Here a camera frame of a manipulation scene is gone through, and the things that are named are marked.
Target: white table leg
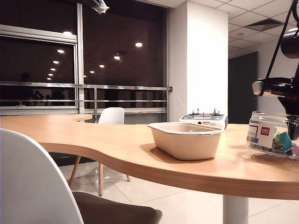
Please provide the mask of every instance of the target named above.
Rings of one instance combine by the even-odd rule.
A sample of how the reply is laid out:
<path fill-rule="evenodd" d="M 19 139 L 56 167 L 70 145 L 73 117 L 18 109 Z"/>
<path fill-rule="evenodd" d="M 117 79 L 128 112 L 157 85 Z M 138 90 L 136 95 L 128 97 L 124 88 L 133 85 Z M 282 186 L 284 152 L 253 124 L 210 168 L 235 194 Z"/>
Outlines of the white table leg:
<path fill-rule="evenodd" d="M 223 224 L 248 224 L 248 198 L 223 195 Z"/>

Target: tile floor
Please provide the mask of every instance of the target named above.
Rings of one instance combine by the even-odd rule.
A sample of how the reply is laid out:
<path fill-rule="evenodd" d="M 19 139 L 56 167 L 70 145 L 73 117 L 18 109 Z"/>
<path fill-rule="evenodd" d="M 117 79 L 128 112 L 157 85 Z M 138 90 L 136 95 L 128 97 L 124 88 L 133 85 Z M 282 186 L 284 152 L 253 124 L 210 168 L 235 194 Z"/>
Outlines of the tile floor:
<path fill-rule="evenodd" d="M 73 166 L 60 167 L 67 180 Z M 222 195 L 170 187 L 104 167 L 103 197 L 150 206 L 163 212 L 160 224 L 221 224 Z M 80 164 L 71 189 L 98 195 L 98 162 Z M 299 201 L 249 199 L 250 224 L 297 224 Z"/>

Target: table top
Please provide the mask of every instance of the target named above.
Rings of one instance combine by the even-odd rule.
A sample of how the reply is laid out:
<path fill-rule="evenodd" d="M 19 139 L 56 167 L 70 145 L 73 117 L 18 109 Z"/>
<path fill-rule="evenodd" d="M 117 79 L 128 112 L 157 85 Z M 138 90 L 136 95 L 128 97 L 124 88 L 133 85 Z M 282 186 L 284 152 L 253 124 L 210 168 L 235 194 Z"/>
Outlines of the table top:
<path fill-rule="evenodd" d="M 0 126 L 35 139 L 49 152 L 89 157 L 152 182 L 233 196 L 299 200 L 299 160 L 277 159 L 249 148 L 248 125 L 229 124 L 215 158 L 180 161 L 155 146 L 147 125 L 77 122 L 90 118 L 2 116 Z"/>

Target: glass window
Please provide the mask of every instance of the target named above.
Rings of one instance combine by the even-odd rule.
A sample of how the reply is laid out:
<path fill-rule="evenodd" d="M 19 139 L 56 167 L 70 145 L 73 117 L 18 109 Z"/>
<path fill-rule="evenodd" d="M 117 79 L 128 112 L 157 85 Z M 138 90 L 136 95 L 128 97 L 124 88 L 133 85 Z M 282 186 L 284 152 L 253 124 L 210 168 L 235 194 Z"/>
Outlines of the glass window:
<path fill-rule="evenodd" d="M 109 0 L 99 15 L 83 8 L 86 84 L 163 86 L 166 9 L 133 0 Z"/>
<path fill-rule="evenodd" d="M 74 83 L 73 45 L 0 36 L 0 81 Z"/>
<path fill-rule="evenodd" d="M 49 88 L 33 86 L 0 86 L 0 100 L 13 100 L 0 102 L 0 106 L 74 106 L 75 102 L 28 102 L 23 100 L 45 99 L 75 99 L 73 88 Z"/>
<path fill-rule="evenodd" d="M 85 100 L 94 100 L 93 89 L 85 89 Z M 97 100 L 165 100 L 162 91 L 142 91 L 142 90 L 114 90 L 98 89 Z M 123 108 L 151 108 L 166 107 L 165 102 L 98 102 L 98 108 L 123 107 Z M 94 108 L 94 102 L 85 102 L 85 108 Z"/>
<path fill-rule="evenodd" d="M 77 34 L 77 4 L 58 0 L 1 0 L 0 24 Z"/>

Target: metal railing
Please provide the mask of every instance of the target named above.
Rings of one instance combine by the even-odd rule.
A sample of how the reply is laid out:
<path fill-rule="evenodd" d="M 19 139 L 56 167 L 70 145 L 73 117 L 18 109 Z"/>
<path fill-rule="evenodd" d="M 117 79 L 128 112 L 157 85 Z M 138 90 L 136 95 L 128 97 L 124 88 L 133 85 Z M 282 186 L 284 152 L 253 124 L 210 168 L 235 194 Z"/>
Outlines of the metal railing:
<path fill-rule="evenodd" d="M 93 100 L 78 100 L 78 99 L 1 99 L 0 102 L 93 102 L 94 117 L 98 116 L 98 102 L 166 102 L 166 108 L 169 107 L 169 92 L 172 91 L 172 87 L 150 87 L 150 86 L 124 86 L 124 85 L 92 85 L 92 84 L 62 84 L 62 83 L 31 83 L 31 82 L 0 82 L 0 86 L 10 85 L 10 86 L 29 86 L 29 87 L 62 87 L 62 88 L 83 88 L 83 89 L 93 89 L 94 90 L 94 99 Z M 151 91 L 166 91 L 166 100 L 98 100 L 97 99 L 97 90 L 98 89 L 115 89 L 115 90 L 151 90 Z M 152 111 L 152 112 L 126 112 L 126 114 L 136 114 L 136 113 L 167 113 L 167 110 L 164 111 Z"/>

